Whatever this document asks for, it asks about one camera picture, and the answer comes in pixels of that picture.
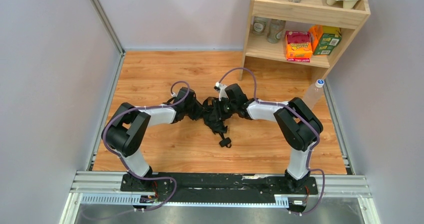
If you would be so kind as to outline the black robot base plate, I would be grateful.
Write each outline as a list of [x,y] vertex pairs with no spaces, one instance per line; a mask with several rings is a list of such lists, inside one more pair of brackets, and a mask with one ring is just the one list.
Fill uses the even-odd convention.
[[142,190],[126,173],[120,190],[152,192],[159,201],[168,199],[170,202],[225,204],[272,203],[278,194],[305,197],[319,192],[313,177],[309,177],[304,186],[295,192],[287,189],[283,175],[158,172],[152,177],[155,181],[151,188]]

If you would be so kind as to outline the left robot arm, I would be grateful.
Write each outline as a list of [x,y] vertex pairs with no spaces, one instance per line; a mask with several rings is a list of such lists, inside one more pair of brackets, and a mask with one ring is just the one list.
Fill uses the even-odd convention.
[[103,144],[120,159],[142,190],[149,189],[155,181],[153,171],[140,149],[147,129],[175,124],[186,116],[197,120],[201,107],[195,91],[189,87],[180,88],[168,102],[158,106],[137,107],[122,103],[102,131]]

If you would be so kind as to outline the black folding umbrella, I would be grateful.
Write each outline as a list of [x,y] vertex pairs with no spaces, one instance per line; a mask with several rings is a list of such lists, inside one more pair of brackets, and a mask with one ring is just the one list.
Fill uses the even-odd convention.
[[213,134],[218,134],[221,137],[222,140],[219,142],[220,147],[231,148],[231,139],[224,136],[228,131],[228,126],[225,125],[224,121],[218,121],[215,116],[213,108],[215,98],[217,97],[207,97],[204,100],[202,104],[204,108],[202,118],[204,120],[204,124],[209,127]]

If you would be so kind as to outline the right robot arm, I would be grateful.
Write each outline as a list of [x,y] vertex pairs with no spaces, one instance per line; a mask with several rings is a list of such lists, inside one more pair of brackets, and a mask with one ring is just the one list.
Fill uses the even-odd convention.
[[217,82],[216,110],[218,119],[233,114],[247,120],[266,120],[278,124],[291,147],[290,160],[285,170],[285,186],[290,191],[301,189],[310,176],[311,150],[318,143],[323,125],[305,102],[298,97],[288,102],[266,102],[247,98],[238,84],[229,86]]

